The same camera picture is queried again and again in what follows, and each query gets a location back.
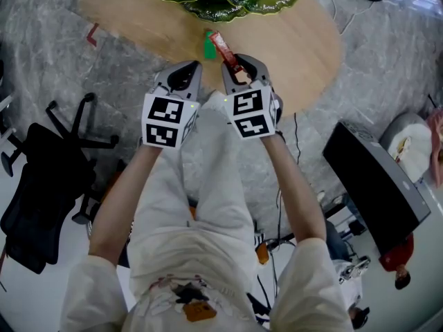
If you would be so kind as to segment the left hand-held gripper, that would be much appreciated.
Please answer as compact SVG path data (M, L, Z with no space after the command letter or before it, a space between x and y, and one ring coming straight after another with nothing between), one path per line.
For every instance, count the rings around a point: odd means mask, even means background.
M197 60L173 64L155 79L158 87L146 93L141 116L142 143L179 149L195 125L200 104L194 102L201 86L203 66Z

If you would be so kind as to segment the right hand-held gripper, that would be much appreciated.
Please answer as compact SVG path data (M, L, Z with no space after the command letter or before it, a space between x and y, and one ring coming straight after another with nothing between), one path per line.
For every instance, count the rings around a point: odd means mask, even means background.
M242 140L271 136L277 130L283 101L270 86L263 62L241 53L235 56L240 66L234 68L228 62L221 65L228 120Z

